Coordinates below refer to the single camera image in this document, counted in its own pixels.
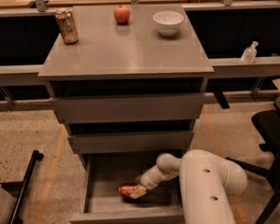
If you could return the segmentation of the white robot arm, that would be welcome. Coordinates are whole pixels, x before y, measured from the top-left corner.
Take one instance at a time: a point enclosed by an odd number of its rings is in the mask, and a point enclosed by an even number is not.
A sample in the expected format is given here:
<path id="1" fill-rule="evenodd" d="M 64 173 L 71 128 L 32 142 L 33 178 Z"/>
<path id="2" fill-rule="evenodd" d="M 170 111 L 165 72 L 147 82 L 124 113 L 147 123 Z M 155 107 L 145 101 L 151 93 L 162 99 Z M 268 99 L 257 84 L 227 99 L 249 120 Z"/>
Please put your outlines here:
<path id="1" fill-rule="evenodd" d="M 179 178 L 186 224 L 236 224 L 228 198 L 242 194 L 247 186 L 239 164 L 201 149 L 192 149 L 177 158 L 162 153 L 146 170 L 127 196 L 138 199 L 160 182 Z"/>

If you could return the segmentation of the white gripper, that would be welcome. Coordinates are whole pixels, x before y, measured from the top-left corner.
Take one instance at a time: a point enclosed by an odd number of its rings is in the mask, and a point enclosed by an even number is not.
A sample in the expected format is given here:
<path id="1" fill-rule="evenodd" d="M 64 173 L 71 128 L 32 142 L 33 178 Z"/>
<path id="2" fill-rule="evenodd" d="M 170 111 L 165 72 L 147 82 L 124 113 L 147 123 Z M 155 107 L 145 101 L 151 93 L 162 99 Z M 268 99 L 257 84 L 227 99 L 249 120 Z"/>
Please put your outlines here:
<path id="1" fill-rule="evenodd" d="M 139 175 L 134 181 L 142 186 L 137 185 L 133 187 L 130 197 L 132 199 L 138 199 L 147 194 L 147 189 L 152 190 L 156 188 L 160 184 L 161 178 L 157 172 L 145 172 Z"/>

